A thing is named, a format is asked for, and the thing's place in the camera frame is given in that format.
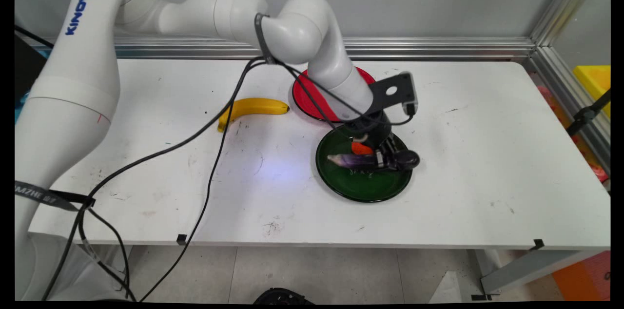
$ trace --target metal frame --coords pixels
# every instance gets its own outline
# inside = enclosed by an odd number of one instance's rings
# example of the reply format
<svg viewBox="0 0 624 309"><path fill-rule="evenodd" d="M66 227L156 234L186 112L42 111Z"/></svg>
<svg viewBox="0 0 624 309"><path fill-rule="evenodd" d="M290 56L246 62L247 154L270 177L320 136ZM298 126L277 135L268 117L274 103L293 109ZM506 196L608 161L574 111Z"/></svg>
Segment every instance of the metal frame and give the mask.
<svg viewBox="0 0 624 309"><path fill-rule="evenodd" d="M524 66L535 71L561 104L568 118L594 100L552 47L537 47ZM600 165L611 176L611 119L600 112L580 131Z"/></svg>
<svg viewBox="0 0 624 309"><path fill-rule="evenodd" d="M24 37L38 50L47 47ZM344 38L354 60L512 60L522 62L535 45L528 38ZM118 58L249 59L250 45L211 38L115 38Z"/></svg>
<svg viewBox="0 0 624 309"><path fill-rule="evenodd" d="M483 274L481 285L485 294L498 294L537 280L599 253L601 251L529 251L500 269ZM480 260L479 265L482 269L488 267L488 265L481 265Z"/></svg>
<svg viewBox="0 0 624 309"><path fill-rule="evenodd" d="M540 47L550 47L570 17L585 0L552 0L530 34L531 40Z"/></svg>

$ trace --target kinova logo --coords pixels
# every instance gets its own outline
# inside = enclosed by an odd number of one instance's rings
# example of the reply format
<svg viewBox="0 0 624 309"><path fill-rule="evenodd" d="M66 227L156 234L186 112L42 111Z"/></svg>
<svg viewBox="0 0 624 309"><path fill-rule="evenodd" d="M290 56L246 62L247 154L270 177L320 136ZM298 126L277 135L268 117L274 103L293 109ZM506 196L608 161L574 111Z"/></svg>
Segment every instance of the kinova logo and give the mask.
<svg viewBox="0 0 624 309"><path fill-rule="evenodd" d="M78 4L76 5L76 9L74 11L74 17L72 18L69 26L67 27L67 32L65 35L73 35L78 28L78 23L80 23L80 17L82 17L82 11L84 11L85 7L87 7L87 0L78 0Z"/></svg>

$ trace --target yellow banana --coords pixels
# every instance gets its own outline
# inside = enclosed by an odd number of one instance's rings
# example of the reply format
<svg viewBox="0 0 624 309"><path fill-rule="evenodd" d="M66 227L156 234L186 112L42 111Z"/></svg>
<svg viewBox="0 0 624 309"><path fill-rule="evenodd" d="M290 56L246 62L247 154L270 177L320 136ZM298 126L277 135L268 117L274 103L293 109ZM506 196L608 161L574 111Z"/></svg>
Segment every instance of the yellow banana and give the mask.
<svg viewBox="0 0 624 309"><path fill-rule="evenodd" d="M284 102L269 98L245 98L239 99L234 102L232 107L232 116L230 122L236 120L239 116L246 116L248 114L272 114L279 115L289 111L290 108ZM219 126L216 129L219 132L223 132L225 129L225 123L228 120L228 108L221 117L219 117Z"/></svg>

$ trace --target floor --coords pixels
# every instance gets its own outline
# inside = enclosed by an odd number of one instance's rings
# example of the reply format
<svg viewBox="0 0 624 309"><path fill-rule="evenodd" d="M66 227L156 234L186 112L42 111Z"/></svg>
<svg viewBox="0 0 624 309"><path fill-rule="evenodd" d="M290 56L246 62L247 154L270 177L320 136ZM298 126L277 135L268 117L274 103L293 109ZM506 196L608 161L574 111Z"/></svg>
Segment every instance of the floor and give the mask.
<svg viewBox="0 0 624 309"><path fill-rule="evenodd" d="M134 246L131 289L140 298L182 247ZM189 247L146 302L250 304L284 287L315 304L427 303L447 270L457 272L464 302L481 294L473 251L303 247ZM563 300L552 276L495 301Z"/></svg>

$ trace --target white table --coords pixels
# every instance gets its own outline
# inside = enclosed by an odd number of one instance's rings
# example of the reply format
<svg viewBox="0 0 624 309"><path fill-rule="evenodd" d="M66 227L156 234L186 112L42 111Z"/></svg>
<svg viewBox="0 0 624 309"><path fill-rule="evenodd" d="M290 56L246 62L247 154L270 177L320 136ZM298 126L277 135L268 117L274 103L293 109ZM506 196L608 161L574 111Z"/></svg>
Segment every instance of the white table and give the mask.
<svg viewBox="0 0 624 309"><path fill-rule="evenodd" d="M53 189L87 194L126 163L184 140L225 104L246 63L118 62L122 92L107 137ZM406 189L358 203L326 187L314 152L330 128L294 105L284 69L264 65L247 75L238 98L279 99L292 109L234 122L193 244L530 249L541 239L542 251L532 253L573 251L568 261L610 249L610 197L519 64L356 65L376 80L414 74L418 112L393 129L421 156ZM404 118L400 106L387 113ZM176 244L201 211L220 137L215 125L123 173L95 196L96 211L128 244ZM42 205L30 230L66 236L73 218ZM85 232L92 243L117 242L88 214Z"/></svg>

